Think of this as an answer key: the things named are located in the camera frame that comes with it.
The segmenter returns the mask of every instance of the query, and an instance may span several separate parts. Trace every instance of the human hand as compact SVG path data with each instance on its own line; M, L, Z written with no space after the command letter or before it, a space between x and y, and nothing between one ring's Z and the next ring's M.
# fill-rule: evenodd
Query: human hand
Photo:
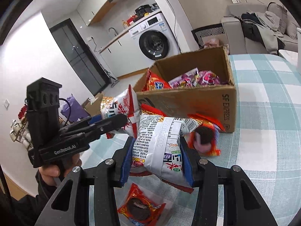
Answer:
M79 158L79 154L72 156L72 166L70 166L65 170L64 177L67 176L67 174L72 170L74 166L81 166L81 165L82 165L82 161ZM44 182L50 186L56 185L54 177L58 177L61 174L61 171L57 165L44 165L42 167L39 167L39 172Z

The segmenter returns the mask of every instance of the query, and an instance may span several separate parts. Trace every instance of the washing machine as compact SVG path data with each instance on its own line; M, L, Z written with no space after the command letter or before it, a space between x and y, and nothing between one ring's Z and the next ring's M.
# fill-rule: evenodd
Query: washing machine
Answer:
M177 55L180 50L177 41L162 13L138 23L129 30L134 40L135 56L141 64L150 67L155 60Z

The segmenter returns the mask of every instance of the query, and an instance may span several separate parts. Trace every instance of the checkered tablecloth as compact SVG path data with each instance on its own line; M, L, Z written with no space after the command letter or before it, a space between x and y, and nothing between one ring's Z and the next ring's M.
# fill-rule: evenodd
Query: checkered tablecloth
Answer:
M279 226L288 225L301 207L301 75L285 59L265 54L230 56L237 86L237 120L234 133L221 133L219 157L209 158L217 166L237 164L249 176L269 206ZM101 137L82 156L83 168L111 158L123 147L126 135L113 140ZM154 175L129 177L122 189L115 189L119 207L129 187L136 183L146 192L164 198L169 210L162 225L192 223L198 189L192 194L161 182ZM219 186L218 224L222 225L223 188ZM93 225L93 200L90 200ZM121 225L130 225L122 215Z

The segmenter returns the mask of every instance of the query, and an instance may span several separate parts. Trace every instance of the cardboard box on floor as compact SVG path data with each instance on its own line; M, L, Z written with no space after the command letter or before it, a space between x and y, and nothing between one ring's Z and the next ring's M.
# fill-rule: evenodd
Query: cardboard box on floor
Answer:
M94 116L94 115L101 114L101 112L100 112L100 103L101 103L101 100L102 100L103 96L104 96L104 94L102 92L99 92L95 96L96 100L92 104L91 104L91 102L89 102L85 106L85 110L89 113L89 115Z
M199 71L211 70L221 82L228 84L142 92L146 83L145 73L134 86L139 102L151 105L170 117L184 118L194 113L214 117L224 125L226 132L233 132L236 121L236 88L225 48L216 47L164 58L156 61L150 70L168 82L195 67Z

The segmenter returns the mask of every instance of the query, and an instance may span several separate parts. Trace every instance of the silver screw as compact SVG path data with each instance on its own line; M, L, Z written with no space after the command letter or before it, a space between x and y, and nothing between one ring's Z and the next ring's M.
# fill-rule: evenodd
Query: silver screw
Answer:
M114 163L114 160L113 159L106 159L106 161L105 161L105 163L107 164L107 165L112 165L113 163Z
M199 162L203 165L206 165L208 163L208 161L205 158L200 159Z
M233 170L236 172L240 172L241 168L240 168L240 166L235 165L235 166L233 166Z
M72 168L73 172L79 172L80 171L80 167L79 166L75 166Z

